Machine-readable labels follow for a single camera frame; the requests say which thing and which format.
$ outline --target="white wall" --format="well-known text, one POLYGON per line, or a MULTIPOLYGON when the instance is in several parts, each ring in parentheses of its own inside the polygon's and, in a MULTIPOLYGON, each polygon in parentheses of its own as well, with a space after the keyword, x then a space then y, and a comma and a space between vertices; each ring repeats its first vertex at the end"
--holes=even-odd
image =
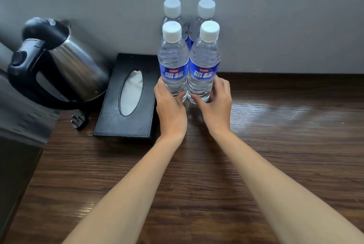
MULTIPOLYGON (((0 41, 34 16, 69 19, 108 57, 155 54, 164 0, 0 0, 0 41)), ((190 21, 199 0, 181 0, 190 21)), ((215 0, 220 71, 364 73, 364 0, 215 0)))

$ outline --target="electric kettle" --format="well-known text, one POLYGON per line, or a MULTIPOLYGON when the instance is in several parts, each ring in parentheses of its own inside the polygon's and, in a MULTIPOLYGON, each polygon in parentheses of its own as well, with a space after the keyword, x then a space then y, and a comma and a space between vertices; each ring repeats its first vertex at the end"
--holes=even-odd
POLYGON ((23 44, 8 66, 11 85, 30 100, 59 110, 87 110, 107 89, 111 66, 94 48, 73 35, 69 25, 33 18, 25 23, 23 44), (61 94, 38 82, 38 73, 61 94))

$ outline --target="tissue box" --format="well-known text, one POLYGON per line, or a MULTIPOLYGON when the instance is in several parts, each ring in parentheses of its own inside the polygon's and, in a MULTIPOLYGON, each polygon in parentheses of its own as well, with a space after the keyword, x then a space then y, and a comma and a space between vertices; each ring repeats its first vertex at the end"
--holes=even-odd
POLYGON ((159 123, 154 96, 159 76, 156 55, 118 54, 93 135, 111 142, 153 144, 159 123), (133 71, 142 73, 142 93, 134 110, 125 115, 120 103, 121 93, 133 71))

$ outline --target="water bottle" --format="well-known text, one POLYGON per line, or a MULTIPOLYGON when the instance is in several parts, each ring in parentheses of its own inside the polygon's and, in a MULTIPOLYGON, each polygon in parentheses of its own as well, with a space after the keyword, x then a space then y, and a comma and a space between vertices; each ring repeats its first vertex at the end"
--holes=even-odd
POLYGON ((188 40, 188 25, 181 17, 181 2, 180 0, 165 0, 164 1, 164 18, 161 25, 161 38, 163 38, 162 26, 168 21, 176 21, 182 27, 182 38, 186 43, 188 40))
POLYGON ((201 25, 200 37, 190 51, 188 74, 188 99, 195 104, 191 94, 199 95, 203 101, 210 97, 213 79, 220 64, 220 47, 217 42, 220 26, 215 21, 201 25))
POLYGON ((193 21, 188 30, 188 48, 191 49, 200 35, 200 28, 203 22, 211 21, 215 12, 215 2, 213 0, 200 0, 198 2, 198 17, 193 21))
POLYGON ((166 22, 162 31, 163 41, 157 53, 161 76, 167 89, 176 96, 182 91, 187 91, 189 50, 182 38, 182 28, 178 22, 166 22))

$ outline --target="wooden table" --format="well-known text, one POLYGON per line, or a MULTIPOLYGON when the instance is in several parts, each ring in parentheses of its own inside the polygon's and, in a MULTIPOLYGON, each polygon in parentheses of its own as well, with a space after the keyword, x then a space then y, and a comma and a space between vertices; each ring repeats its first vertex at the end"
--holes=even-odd
MULTIPOLYGON (((364 76, 221 74, 232 130, 364 231, 364 76)), ((277 243, 239 175, 187 103, 188 130, 162 178, 139 243, 277 243)), ((62 116, 6 244, 61 243, 149 147, 93 137, 62 116)))

